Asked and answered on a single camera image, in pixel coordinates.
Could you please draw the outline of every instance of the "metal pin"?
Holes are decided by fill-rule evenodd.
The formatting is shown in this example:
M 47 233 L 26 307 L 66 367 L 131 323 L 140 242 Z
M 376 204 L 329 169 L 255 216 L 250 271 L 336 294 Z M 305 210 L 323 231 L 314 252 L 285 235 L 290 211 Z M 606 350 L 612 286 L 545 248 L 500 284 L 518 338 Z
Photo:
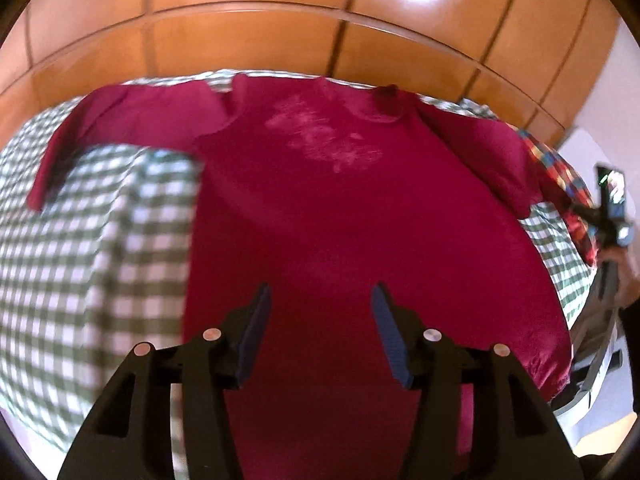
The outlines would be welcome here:
M 494 346 L 494 352 L 496 355 L 500 357 L 507 357 L 511 354 L 511 349 L 507 345 L 503 345 L 502 343 L 498 343 Z
M 139 343 L 133 349 L 133 353 L 139 357 L 147 355 L 149 352 L 151 352 L 151 345 L 149 343 Z
M 440 330 L 436 330 L 434 328 L 429 328 L 422 333 L 422 336 L 427 340 L 433 343 L 437 343 L 442 339 L 442 332 Z
M 202 338 L 205 341 L 217 341 L 221 337 L 222 337 L 222 330 L 220 330 L 219 328 L 207 328 L 202 333 Z

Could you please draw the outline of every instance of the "red fabric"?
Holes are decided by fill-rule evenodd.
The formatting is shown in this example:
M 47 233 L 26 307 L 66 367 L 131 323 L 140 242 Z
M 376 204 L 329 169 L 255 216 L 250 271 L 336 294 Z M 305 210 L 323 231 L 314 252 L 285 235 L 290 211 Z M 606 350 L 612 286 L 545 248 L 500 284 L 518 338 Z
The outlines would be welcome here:
M 106 111 L 88 124 L 94 107 Z M 509 345 L 546 399 L 565 384 L 571 349 L 561 306 L 516 219 L 526 193 L 529 204 L 540 196 L 535 171 L 524 167 L 532 160 L 517 150 L 505 158 L 494 143 L 482 156 L 502 157 L 513 174 L 486 171 L 454 142 L 462 123 L 424 110 L 393 88 L 324 79 L 238 75 L 226 97 L 205 83 L 111 87 L 87 97 L 47 149 L 30 194 L 35 208 L 53 158 L 89 139 L 204 161 L 185 338 L 219 324 L 259 283 L 273 288 L 253 377 L 227 396 L 248 479 L 395 478 L 417 396 L 401 390 L 385 361 L 369 307 L 379 280 L 457 343 Z M 164 119 L 148 122 L 155 112 Z M 478 148 L 504 135 L 495 121 L 463 123 Z M 460 451 L 470 446 L 470 402 L 467 391 Z

